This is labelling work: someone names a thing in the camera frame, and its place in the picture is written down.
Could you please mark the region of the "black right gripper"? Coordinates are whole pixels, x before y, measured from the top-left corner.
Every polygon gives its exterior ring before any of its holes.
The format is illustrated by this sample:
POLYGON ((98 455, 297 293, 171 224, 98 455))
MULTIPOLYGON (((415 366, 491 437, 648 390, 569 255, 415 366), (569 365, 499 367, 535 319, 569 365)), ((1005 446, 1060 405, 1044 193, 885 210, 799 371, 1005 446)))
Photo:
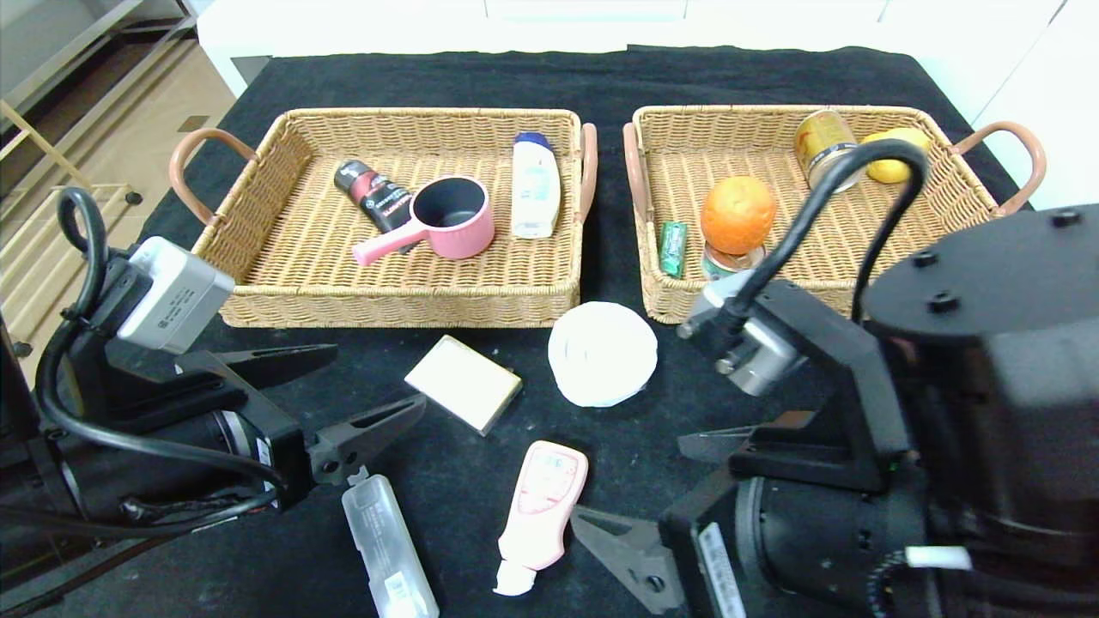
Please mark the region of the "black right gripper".
MULTIPOLYGON (((684 457, 721 464, 761 427, 801 429, 814 415, 788 410, 678 437, 677 446, 684 457)), ((874 494, 739 477, 722 464, 671 503, 658 528, 581 506, 570 525, 653 615, 678 609, 686 596, 695 617, 867 617, 872 569, 926 540, 921 497, 917 481, 874 494)))

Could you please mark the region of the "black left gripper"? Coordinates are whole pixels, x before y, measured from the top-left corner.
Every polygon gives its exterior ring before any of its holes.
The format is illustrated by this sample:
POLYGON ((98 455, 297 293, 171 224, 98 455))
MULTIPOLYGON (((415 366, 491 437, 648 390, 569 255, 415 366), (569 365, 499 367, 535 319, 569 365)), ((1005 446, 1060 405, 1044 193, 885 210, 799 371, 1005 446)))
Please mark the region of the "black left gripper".
POLYGON ((326 367, 336 344, 195 351, 176 375, 115 367, 102 349, 55 355, 55 461, 68 499, 58 530, 200 530, 338 486, 406 435, 428 410, 415 394, 323 427, 302 427, 264 394, 326 367))

